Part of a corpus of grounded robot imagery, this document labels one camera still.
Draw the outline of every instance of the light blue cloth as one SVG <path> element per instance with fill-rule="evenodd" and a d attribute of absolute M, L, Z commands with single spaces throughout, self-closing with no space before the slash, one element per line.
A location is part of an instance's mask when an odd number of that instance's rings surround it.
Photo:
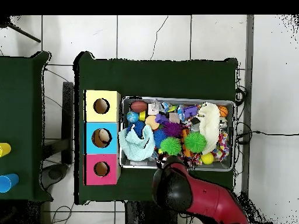
<path fill-rule="evenodd" d="M 142 137 L 143 139 L 140 139 L 133 128 L 128 134 L 127 129 L 119 132 L 119 145 L 129 160 L 139 162 L 152 156 L 155 149 L 155 141 L 150 125 L 146 125 L 143 128 Z"/>

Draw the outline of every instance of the gray bin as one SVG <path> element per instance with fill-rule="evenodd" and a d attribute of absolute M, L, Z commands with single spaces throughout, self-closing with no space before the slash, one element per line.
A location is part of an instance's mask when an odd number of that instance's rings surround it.
<path fill-rule="evenodd" d="M 203 104 L 204 102 L 214 103 L 218 106 L 225 106 L 228 109 L 227 119 L 227 128 L 224 128 L 228 133 L 228 145 L 230 147 L 230 154 L 227 156 L 226 160 L 222 162 L 213 162 L 210 165 L 201 165 L 197 167 L 192 167 L 192 170 L 203 170 L 203 171 L 218 171 L 218 172 L 227 172 L 230 171 L 234 166 L 234 146 L 235 146 L 235 137 L 236 137 L 236 126 L 235 120 L 237 118 L 237 107 L 233 101 L 229 100 L 200 100 L 200 99 L 174 99 L 174 98 L 154 98 L 154 97 L 141 97 L 136 99 L 133 96 L 126 96 L 121 101 L 122 107 L 122 120 L 120 129 L 128 127 L 128 121 L 126 118 L 127 113 L 130 111 L 130 104 L 136 100 L 143 100 L 147 103 L 153 103 L 154 100 L 158 100 L 159 102 L 168 102 L 171 105 L 192 105 L 192 104 Z M 120 147 L 120 165 L 125 168 L 143 168 L 143 169 L 156 169 L 156 162 L 145 159 L 140 162 L 134 162 L 128 160 L 124 152 Z"/>

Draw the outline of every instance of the white plush toy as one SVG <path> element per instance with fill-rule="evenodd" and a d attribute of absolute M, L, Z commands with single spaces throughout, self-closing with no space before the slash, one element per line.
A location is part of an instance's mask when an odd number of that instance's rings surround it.
<path fill-rule="evenodd" d="M 205 102 L 199 109 L 199 132 L 204 135 L 207 145 L 202 151 L 203 155 L 208 154 L 216 148 L 219 139 L 219 108 L 209 102 Z"/>

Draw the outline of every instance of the green spiky ball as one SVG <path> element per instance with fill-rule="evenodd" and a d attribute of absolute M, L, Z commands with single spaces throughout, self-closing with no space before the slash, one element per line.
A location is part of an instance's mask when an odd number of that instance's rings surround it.
<path fill-rule="evenodd" d="M 161 149 L 163 152 L 167 152 L 169 155 L 177 155 L 181 150 L 180 139 L 168 137 L 161 142 Z"/>
<path fill-rule="evenodd" d="M 199 132 L 191 132 L 185 138 L 185 145 L 192 152 L 199 153 L 206 147 L 207 141 Z"/>

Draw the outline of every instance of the dark green tablecloth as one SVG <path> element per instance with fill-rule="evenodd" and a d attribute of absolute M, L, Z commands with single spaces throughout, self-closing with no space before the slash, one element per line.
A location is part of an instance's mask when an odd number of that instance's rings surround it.
<path fill-rule="evenodd" d="M 185 99 L 235 101 L 235 63 L 224 61 L 128 61 L 94 59 L 89 52 L 80 53 L 74 61 L 75 87 L 79 93 L 79 129 L 75 139 L 84 142 L 83 91 L 115 90 L 121 96 L 151 96 Z M 79 155 L 79 179 L 76 195 L 79 203 L 87 200 L 151 200 L 155 170 L 122 169 L 117 185 L 83 184 L 83 154 Z M 232 189 L 233 171 L 197 171 L 195 176 Z"/>
<path fill-rule="evenodd" d="M 0 175 L 18 174 L 20 180 L 1 199 L 48 201 L 40 187 L 43 112 L 42 69 L 49 53 L 31 58 L 0 57 L 0 142 L 11 145 L 0 158 Z"/>

